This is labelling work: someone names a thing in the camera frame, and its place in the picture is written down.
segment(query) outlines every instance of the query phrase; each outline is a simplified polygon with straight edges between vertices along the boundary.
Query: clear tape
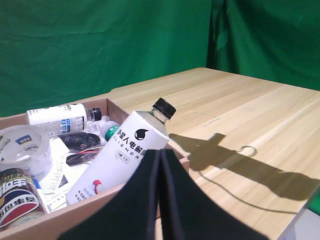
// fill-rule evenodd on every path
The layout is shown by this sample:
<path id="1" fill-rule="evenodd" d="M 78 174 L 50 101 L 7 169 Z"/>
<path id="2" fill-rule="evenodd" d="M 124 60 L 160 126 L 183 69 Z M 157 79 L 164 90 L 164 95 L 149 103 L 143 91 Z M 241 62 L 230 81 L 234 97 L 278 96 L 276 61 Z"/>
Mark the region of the clear tape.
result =
<path id="1" fill-rule="evenodd" d="M 40 181 L 52 167 L 48 134 L 33 125 L 0 130 L 0 171 L 20 168 Z"/>

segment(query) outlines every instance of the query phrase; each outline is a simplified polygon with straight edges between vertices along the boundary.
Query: blue label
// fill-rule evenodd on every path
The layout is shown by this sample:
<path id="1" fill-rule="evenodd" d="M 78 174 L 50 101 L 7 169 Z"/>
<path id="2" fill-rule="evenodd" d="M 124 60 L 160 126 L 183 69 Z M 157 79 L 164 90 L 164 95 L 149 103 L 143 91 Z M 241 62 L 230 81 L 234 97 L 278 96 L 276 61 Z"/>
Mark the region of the blue label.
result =
<path id="1" fill-rule="evenodd" d="M 25 135 L 25 136 L 22 136 L 22 137 L 18 138 L 17 140 L 15 140 L 15 142 L 19 145 L 27 143 L 27 142 L 31 142 L 31 141 L 32 141 L 32 139 L 31 139 L 30 135 Z"/>

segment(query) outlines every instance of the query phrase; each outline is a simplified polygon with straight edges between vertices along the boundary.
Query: cardboard box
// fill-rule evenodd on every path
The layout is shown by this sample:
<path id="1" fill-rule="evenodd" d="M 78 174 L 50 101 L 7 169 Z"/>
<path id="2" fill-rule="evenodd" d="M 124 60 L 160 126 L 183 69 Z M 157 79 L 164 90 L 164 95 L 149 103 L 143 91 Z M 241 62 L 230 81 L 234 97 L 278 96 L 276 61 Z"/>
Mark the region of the cardboard box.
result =
<path id="1" fill-rule="evenodd" d="M 82 103 L 87 108 L 100 108 L 103 116 L 108 115 L 111 121 L 115 121 L 119 124 L 122 124 L 128 116 L 128 113 L 105 97 L 83 101 Z M 25 114 L 5 117 L 0 119 L 0 130 L 13 125 L 23 124 L 27 124 Z M 173 149 L 182 166 L 186 171 L 189 171 L 189 160 L 169 144 L 167 144 L 166 148 Z M 2 231 L 0 232 L 0 239 L 55 240 L 61 233 L 81 223 L 83 220 L 97 212 L 108 201 L 110 201 L 122 187 L 123 184 L 73 205 L 67 206 L 61 210 L 57 210 L 48 215 L 31 220 L 20 226 Z"/>

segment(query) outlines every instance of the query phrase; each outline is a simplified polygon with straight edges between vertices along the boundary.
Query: green curtain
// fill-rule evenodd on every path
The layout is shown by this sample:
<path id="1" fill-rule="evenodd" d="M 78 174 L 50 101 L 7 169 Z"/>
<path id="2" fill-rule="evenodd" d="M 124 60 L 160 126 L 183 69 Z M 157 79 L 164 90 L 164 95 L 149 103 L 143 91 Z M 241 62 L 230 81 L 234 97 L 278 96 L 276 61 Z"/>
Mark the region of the green curtain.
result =
<path id="1" fill-rule="evenodd" d="M 205 67 L 211 4 L 0 1 L 0 117 Z"/>
<path id="2" fill-rule="evenodd" d="M 320 90 L 320 1 L 213 2 L 208 67 Z"/>

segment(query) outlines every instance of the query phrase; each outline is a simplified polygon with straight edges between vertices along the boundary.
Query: green bottle cap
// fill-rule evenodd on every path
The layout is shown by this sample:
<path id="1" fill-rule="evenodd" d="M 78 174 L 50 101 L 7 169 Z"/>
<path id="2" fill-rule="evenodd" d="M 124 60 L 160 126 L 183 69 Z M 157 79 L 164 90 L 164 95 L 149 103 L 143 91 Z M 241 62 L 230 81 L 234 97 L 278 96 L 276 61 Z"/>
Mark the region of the green bottle cap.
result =
<path id="1" fill-rule="evenodd" d="M 111 137 L 113 136 L 113 134 L 115 134 L 115 132 L 118 130 L 120 126 L 112 126 L 110 127 L 104 135 L 105 140 L 109 141 L 111 139 Z"/>

